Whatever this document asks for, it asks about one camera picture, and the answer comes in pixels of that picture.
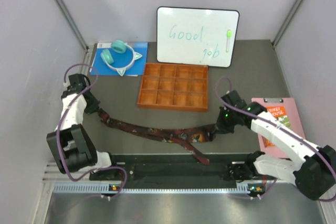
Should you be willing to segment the teal cat-ear headphones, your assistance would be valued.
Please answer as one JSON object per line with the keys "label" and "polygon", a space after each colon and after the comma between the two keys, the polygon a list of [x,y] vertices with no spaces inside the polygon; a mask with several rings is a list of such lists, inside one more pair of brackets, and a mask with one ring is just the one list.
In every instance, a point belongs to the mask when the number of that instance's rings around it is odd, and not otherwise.
{"label": "teal cat-ear headphones", "polygon": [[136,52],[128,43],[116,40],[110,43],[100,43],[100,58],[114,74],[118,76],[139,76],[143,67],[139,61],[143,55]]}

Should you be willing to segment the blue folder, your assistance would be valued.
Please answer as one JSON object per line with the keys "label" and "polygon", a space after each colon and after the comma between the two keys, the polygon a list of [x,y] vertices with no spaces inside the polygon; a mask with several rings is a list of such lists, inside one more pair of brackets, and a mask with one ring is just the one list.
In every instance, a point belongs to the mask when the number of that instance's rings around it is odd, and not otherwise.
{"label": "blue folder", "polygon": [[141,76],[147,51],[147,42],[99,42],[90,73],[94,76]]}

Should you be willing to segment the green whiteboard marker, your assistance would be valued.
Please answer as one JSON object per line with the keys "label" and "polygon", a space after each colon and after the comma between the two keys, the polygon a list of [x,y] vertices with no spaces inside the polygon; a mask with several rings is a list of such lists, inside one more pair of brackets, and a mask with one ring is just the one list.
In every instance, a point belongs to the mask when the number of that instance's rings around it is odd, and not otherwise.
{"label": "green whiteboard marker", "polygon": [[229,29],[227,31],[226,52],[229,52],[229,50],[230,50],[230,39],[231,39],[231,36],[232,36],[232,31]]}

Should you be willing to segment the orange wooden compartment tray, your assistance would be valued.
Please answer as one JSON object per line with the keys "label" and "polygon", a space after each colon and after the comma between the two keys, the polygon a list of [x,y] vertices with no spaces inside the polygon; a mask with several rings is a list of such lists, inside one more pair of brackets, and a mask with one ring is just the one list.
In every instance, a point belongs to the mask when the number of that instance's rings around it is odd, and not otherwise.
{"label": "orange wooden compartment tray", "polygon": [[147,63],[138,106],[146,109],[207,112],[208,67]]}

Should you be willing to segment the red patterned necktie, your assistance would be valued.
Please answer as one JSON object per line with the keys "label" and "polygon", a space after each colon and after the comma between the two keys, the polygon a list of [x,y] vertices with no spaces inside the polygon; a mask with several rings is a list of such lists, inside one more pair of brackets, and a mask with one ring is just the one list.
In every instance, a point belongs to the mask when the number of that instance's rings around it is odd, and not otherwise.
{"label": "red patterned necktie", "polygon": [[107,127],[157,142],[178,144],[193,155],[201,164],[210,164],[208,157],[195,148],[193,144],[211,142],[215,138],[216,133],[216,126],[214,124],[187,129],[158,129],[113,119],[102,108],[98,109],[97,114],[101,122]]}

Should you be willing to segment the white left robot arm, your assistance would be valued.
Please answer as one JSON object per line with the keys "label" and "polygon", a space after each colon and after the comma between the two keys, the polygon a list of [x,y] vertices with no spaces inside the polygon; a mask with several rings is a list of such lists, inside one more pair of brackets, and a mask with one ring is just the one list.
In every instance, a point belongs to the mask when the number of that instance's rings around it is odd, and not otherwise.
{"label": "white left robot arm", "polygon": [[99,101],[87,90],[90,81],[84,74],[69,76],[66,90],[61,95],[63,121],[60,126],[59,143],[69,172],[78,172],[86,167],[101,168],[101,174],[107,180],[114,180],[119,174],[119,168],[112,163],[112,157],[107,152],[98,152],[86,130],[83,128],[83,116],[96,113]]}

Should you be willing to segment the white dry-erase board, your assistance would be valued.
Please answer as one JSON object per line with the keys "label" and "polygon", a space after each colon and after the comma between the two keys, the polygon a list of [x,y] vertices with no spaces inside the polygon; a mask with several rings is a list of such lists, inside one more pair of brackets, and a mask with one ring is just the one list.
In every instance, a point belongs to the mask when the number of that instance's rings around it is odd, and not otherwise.
{"label": "white dry-erase board", "polygon": [[[161,6],[156,16],[158,62],[222,68],[231,65],[239,11]],[[226,52],[229,29],[232,36]]]}

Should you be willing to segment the pink clipboard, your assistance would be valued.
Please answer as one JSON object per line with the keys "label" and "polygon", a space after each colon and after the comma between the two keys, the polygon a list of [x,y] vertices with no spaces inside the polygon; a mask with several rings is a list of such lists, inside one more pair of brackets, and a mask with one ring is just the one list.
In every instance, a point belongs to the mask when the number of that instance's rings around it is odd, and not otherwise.
{"label": "pink clipboard", "polygon": [[[294,98],[252,98],[251,101],[258,102],[265,108],[269,106],[284,106],[292,126],[292,131],[300,137],[306,138]],[[262,137],[258,135],[259,146],[262,152],[277,158],[288,158],[277,146],[265,147]]]}

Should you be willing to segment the orange treehouse book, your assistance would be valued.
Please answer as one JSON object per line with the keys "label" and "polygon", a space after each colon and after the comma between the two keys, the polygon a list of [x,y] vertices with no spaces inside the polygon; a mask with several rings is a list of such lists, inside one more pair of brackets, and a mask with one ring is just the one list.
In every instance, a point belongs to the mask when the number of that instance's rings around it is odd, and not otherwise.
{"label": "orange treehouse book", "polygon": [[[292,130],[292,126],[284,106],[269,106],[266,108],[272,114],[272,116],[275,117],[280,123],[282,123],[284,126]],[[275,146],[273,143],[271,143],[268,139],[264,137],[262,137],[262,140],[265,147]]]}

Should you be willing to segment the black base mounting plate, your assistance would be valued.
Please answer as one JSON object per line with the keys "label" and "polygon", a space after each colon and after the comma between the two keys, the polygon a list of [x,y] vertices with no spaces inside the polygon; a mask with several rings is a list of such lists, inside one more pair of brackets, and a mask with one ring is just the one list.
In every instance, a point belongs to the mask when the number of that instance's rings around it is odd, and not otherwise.
{"label": "black base mounting plate", "polygon": [[206,154],[208,165],[191,154],[115,155],[112,163],[128,172],[128,181],[150,177],[216,177],[221,180],[260,179],[248,164],[248,154]]}

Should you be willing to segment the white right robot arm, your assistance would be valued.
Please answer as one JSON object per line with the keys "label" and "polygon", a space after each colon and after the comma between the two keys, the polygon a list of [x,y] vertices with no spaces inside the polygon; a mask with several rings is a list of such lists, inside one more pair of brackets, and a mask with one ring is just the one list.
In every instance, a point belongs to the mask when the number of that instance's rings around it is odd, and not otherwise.
{"label": "white right robot arm", "polygon": [[307,141],[279,122],[258,102],[247,104],[237,91],[218,97],[223,104],[217,125],[232,130],[242,125],[266,138],[287,155],[286,159],[255,152],[245,166],[252,180],[272,176],[294,186],[307,198],[324,202],[322,196],[335,185],[335,149]]}

